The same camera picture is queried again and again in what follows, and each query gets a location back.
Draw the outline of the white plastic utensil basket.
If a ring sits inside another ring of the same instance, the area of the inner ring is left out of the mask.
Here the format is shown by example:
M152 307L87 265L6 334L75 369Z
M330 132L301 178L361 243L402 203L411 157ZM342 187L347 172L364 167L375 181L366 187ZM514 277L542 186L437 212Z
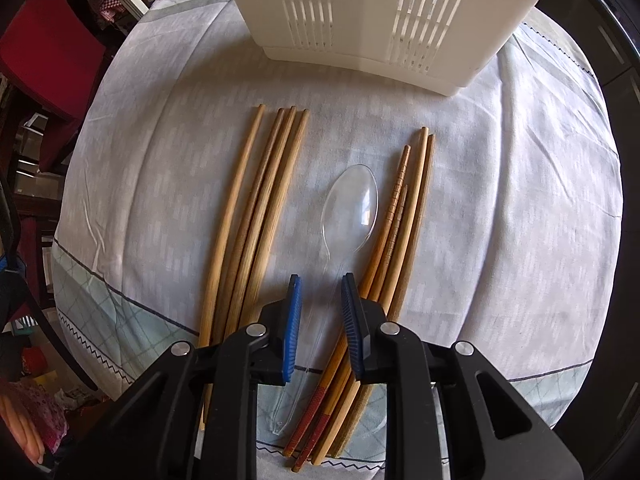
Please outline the white plastic utensil basket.
M234 0L268 58L360 70L453 96L538 0Z

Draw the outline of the red chair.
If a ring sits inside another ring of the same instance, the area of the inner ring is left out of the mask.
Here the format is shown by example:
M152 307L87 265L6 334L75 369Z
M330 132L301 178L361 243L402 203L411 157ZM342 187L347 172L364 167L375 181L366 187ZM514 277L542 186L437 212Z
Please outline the red chair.
M27 0L1 37L1 73L56 116L81 119L106 49L66 0Z

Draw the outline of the grey green patterned tablecloth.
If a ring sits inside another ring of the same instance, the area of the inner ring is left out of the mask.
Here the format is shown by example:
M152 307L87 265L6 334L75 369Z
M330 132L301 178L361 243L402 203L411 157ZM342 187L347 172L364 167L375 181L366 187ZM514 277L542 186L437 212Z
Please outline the grey green patterned tablecloth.
M177 340L196 341L210 248L256 107L309 110L261 302L302 281L292 382L258 401L258 472L282 448L342 327L402 148L435 137L403 326L472 342L549 425L602 334L623 190L584 50L532 11L451 98L353 70L270 60L233 0L155 0L108 68L70 160L52 274L62 334L117 398Z

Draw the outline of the clear plastic spoon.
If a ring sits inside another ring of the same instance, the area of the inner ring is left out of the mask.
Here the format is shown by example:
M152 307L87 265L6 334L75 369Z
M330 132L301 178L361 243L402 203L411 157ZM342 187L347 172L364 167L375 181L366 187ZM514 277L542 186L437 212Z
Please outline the clear plastic spoon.
M303 209L285 217L268 278L297 274L302 280L302 314L295 370L283 387L269 387L260 430L282 445L306 410L314 378L324 371L342 329L338 282L369 240L378 216L378 185L363 164L347 167L322 192L307 191Z

